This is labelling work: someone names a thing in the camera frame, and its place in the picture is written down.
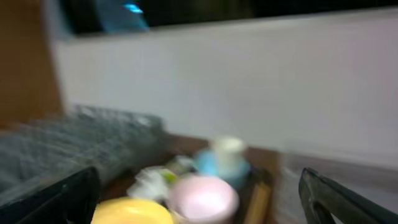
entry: pink bowl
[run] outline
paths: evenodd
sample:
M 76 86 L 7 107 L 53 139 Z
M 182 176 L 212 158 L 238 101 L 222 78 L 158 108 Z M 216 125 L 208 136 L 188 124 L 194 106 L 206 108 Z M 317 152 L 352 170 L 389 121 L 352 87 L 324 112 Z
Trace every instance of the pink bowl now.
M 217 177 L 191 175 L 178 182 L 168 201 L 180 223 L 224 223 L 238 207 L 238 195 Z

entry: yellow object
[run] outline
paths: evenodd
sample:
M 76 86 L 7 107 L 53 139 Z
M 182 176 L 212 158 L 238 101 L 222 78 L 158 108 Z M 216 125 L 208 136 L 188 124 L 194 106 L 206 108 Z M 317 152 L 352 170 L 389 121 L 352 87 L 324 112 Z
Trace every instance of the yellow object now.
M 150 200 L 119 198 L 97 205 L 91 224 L 173 224 L 163 206 Z

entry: wooden cabinet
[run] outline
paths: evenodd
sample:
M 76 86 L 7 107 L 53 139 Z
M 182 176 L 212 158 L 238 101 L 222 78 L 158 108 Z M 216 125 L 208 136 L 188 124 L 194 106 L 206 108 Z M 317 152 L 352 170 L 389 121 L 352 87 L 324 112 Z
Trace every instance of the wooden cabinet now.
M 40 1 L 0 0 L 0 129 L 60 113 Z

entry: blue light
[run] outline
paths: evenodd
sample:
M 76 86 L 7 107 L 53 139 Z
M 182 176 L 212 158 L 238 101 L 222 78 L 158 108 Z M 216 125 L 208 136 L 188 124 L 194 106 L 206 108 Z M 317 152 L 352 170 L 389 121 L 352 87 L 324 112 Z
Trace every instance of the blue light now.
M 132 11 L 133 13 L 139 13 L 139 14 L 144 13 L 140 8 L 138 8 L 138 6 L 136 6 L 135 4 L 132 4 L 132 3 L 125 4 L 124 7 L 126 9 Z

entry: metal wire rack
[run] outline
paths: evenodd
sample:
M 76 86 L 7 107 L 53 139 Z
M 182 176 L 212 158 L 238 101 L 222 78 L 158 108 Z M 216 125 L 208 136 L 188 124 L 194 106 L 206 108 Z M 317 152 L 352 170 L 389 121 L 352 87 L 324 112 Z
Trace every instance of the metal wire rack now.
M 165 148 L 156 116 L 78 105 L 0 135 L 0 205 L 59 172 L 95 166 L 103 182 Z

